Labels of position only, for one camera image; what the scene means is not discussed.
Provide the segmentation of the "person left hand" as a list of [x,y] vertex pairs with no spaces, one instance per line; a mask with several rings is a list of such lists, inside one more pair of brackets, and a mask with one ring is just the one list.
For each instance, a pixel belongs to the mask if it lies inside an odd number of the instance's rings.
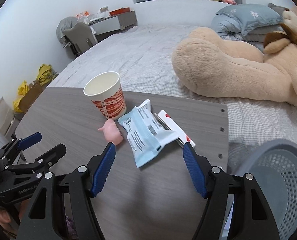
[[[24,200],[18,205],[20,221],[22,220],[23,216],[25,215],[25,211],[26,211],[29,201],[30,201],[29,199]],[[4,234],[9,239],[16,239],[17,233],[18,233],[18,229],[16,229],[12,225],[13,221],[14,221],[14,219],[9,215],[9,213],[5,209],[0,208],[0,227],[2,228]]]

